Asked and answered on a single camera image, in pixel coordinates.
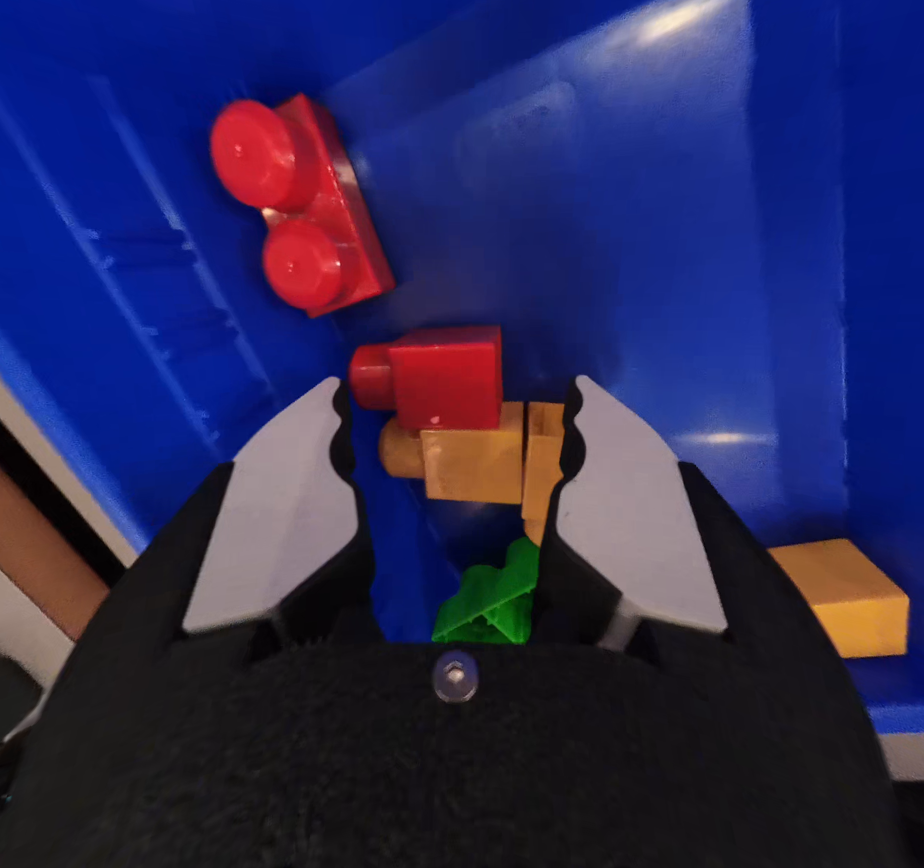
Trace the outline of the red single-stud toy block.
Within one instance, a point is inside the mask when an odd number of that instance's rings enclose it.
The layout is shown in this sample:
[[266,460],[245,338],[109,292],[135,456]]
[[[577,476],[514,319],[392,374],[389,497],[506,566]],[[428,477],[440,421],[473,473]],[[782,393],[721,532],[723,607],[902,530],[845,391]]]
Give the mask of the red single-stud toy block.
[[417,329],[362,345],[347,380],[361,407],[394,413],[406,431],[496,430],[503,400],[501,327]]

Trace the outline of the grey wooden-edged table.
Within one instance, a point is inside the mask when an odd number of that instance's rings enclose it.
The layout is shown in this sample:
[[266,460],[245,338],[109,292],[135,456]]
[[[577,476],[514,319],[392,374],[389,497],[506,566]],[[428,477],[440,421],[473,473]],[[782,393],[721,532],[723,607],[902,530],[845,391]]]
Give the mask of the grey wooden-edged table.
[[73,642],[110,592],[5,472],[1,473],[1,570]]

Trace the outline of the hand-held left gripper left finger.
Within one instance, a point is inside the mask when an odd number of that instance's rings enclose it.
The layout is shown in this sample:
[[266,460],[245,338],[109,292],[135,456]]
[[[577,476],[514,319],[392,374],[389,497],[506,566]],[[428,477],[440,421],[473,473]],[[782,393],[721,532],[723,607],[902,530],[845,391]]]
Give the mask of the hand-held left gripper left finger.
[[328,377],[237,453],[183,631],[334,633],[352,620],[374,630],[374,549],[354,470],[347,387]]

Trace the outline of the blue plastic bin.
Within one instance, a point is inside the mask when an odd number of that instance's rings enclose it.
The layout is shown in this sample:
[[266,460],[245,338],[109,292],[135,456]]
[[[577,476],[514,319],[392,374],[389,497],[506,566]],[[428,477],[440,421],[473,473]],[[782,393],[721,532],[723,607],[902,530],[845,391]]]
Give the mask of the blue plastic bin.
[[[231,102],[343,136],[395,290],[310,319],[221,186]],[[2,380],[131,564],[353,350],[500,324],[586,374],[764,544],[907,593],[848,664],[922,733],[922,0],[2,0]]]

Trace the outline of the pile of colourful toy blocks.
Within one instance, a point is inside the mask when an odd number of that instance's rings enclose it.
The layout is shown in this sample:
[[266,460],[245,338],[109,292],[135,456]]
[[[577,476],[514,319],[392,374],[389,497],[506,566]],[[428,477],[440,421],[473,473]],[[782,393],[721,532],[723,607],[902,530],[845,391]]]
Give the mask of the pile of colourful toy blocks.
[[[263,216],[268,231],[262,269],[284,302],[316,318],[395,288],[355,171],[322,106],[303,94],[275,108],[235,101],[214,122],[210,152],[225,190]],[[466,573],[458,597],[438,614],[433,639],[439,642],[526,640],[533,594],[525,587],[536,580],[520,575],[518,556],[530,557],[527,568],[537,573],[552,489],[562,477],[564,406],[534,397],[507,402],[503,381],[502,393],[496,430],[409,432],[387,412],[391,417],[380,434],[385,471],[424,481],[428,498],[520,508],[524,535],[505,562],[514,571],[490,573],[481,564]],[[908,596],[849,540],[770,553],[841,656],[907,653]]]

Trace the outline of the grey desk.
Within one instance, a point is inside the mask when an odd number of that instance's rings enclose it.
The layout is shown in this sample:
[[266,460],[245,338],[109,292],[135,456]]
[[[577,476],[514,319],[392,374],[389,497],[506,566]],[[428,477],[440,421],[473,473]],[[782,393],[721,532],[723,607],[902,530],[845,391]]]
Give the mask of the grey desk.
[[[109,587],[138,552],[117,529],[5,382],[1,384],[2,472]],[[39,686],[22,714],[2,717],[2,738],[29,724],[59,675],[74,642],[2,572],[2,657],[14,660]]]

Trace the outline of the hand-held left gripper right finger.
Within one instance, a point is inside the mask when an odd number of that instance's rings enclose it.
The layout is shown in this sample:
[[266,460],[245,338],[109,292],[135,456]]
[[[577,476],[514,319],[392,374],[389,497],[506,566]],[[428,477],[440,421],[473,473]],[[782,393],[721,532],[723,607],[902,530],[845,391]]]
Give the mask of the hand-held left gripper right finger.
[[561,480],[539,548],[538,627],[624,650],[654,621],[720,635],[722,600],[678,458],[589,376],[565,398]]

